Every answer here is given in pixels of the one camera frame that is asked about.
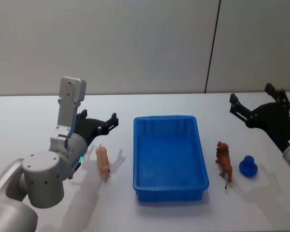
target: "white wall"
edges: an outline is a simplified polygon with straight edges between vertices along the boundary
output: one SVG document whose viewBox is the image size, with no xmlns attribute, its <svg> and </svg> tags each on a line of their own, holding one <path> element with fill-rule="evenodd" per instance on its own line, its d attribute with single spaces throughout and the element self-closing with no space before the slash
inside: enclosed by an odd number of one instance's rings
<svg viewBox="0 0 290 232">
<path fill-rule="evenodd" d="M 203 92 L 218 0 L 0 0 L 0 95 Z"/>
<path fill-rule="evenodd" d="M 207 92 L 290 90 L 290 0 L 222 0 Z"/>
</svg>

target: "table surface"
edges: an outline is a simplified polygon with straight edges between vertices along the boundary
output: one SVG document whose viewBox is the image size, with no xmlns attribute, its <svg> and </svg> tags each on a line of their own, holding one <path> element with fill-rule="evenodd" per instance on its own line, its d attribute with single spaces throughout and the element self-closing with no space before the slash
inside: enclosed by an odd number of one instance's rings
<svg viewBox="0 0 290 232">
<path fill-rule="evenodd" d="M 272 102 L 266 93 L 237 94 L 249 109 Z M 290 169 L 265 132 L 248 129 L 229 113 L 230 94 L 86 96 L 79 110 L 107 120 L 117 112 L 119 127 L 97 137 L 65 197 L 39 215 L 37 232 L 224 232 L 290 230 Z M 57 122 L 58 97 L 0 97 L 0 173 L 12 161 L 48 150 Z M 138 116 L 192 115 L 198 120 L 210 181 L 199 202 L 139 203 L 132 188 L 133 119 Z M 227 190 L 215 163 L 219 140 L 228 143 L 233 182 Z M 93 152 L 102 143 L 111 178 L 102 183 Z M 257 177 L 243 177 L 238 164 L 252 155 Z"/>
</svg>

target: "brown lion toy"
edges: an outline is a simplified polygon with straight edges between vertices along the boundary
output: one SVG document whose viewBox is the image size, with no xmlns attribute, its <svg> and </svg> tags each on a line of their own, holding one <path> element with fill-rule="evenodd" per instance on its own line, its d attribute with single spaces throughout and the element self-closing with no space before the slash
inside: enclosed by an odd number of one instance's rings
<svg viewBox="0 0 290 232">
<path fill-rule="evenodd" d="M 216 157 L 216 163 L 222 166 L 222 172 L 219 175 L 224 178 L 225 174 L 228 174 L 228 181 L 224 187 L 227 189 L 228 183 L 232 182 L 232 166 L 229 156 L 229 146 L 226 143 L 222 143 L 221 141 L 218 142 Z"/>
</svg>

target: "blue plastic tray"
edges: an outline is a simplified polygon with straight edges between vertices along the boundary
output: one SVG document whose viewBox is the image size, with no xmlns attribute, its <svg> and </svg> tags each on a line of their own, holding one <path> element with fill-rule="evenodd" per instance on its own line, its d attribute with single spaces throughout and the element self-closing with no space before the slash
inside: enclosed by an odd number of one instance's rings
<svg viewBox="0 0 290 232">
<path fill-rule="evenodd" d="M 208 188 L 193 116 L 134 119 L 133 188 L 139 201 L 195 201 Z"/>
</svg>

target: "blue rubber duck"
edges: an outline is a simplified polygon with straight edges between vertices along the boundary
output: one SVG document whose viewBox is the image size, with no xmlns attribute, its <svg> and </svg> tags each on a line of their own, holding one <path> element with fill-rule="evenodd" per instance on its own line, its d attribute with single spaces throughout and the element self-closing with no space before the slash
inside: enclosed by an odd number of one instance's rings
<svg viewBox="0 0 290 232">
<path fill-rule="evenodd" d="M 241 174 L 249 178 L 254 177 L 258 171 L 258 166 L 252 156 L 245 156 L 244 160 L 240 162 L 239 168 Z"/>
</svg>

